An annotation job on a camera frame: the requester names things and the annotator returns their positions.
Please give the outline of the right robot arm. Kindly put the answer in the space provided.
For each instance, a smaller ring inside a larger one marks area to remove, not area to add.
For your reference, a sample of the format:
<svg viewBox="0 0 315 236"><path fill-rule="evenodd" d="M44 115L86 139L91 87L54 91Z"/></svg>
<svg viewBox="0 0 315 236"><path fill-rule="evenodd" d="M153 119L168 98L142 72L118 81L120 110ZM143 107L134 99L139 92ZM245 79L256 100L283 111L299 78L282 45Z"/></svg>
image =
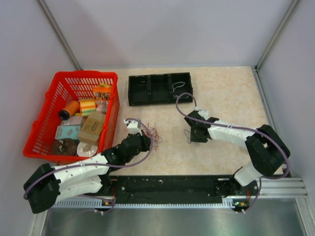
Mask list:
<svg viewBox="0 0 315 236"><path fill-rule="evenodd" d="M192 142L226 141L248 152L251 161L229 178L227 186L234 194L242 194L259 177L271 177L290 157L288 147L269 125L237 129L218 118L209 117L205 110L194 110L184 120L190 126Z"/></svg>

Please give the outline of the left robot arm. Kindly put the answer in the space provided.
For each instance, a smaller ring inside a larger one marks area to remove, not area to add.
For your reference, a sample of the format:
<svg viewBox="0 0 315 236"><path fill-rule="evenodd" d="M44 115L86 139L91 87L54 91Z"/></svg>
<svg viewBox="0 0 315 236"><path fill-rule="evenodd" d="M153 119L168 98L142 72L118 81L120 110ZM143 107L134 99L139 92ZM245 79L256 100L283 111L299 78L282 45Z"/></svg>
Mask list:
<svg viewBox="0 0 315 236"><path fill-rule="evenodd" d="M109 173L132 166L131 160L144 152L152 151L152 136L144 131L128 134L120 144L72 164L39 166L24 183L23 198L28 201L34 214L50 209L64 199L88 193L106 195L112 184Z"/></svg>

